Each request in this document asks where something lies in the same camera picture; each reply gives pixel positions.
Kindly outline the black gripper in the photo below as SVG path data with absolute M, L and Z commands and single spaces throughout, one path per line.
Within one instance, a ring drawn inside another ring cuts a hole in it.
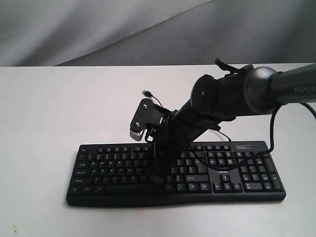
M 201 136 L 206 127 L 197 126 L 189 120 L 188 113 L 172 111 L 163 121 L 164 129 L 159 130 L 150 145 L 150 180 L 156 184 L 163 182 L 171 166 L 191 142 Z

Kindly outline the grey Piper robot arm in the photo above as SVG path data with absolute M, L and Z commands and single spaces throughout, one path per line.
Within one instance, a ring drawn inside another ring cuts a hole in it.
M 220 123 L 244 116 L 275 114 L 283 105 L 316 100 L 315 64 L 278 72 L 251 64 L 237 69 L 219 59 L 215 63 L 227 74 L 220 79 L 200 77 L 189 100 L 179 110 L 154 106 L 161 116 L 155 119 L 151 130 L 153 182 L 163 183 L 183 150 L 205 131 L 219 130 Z

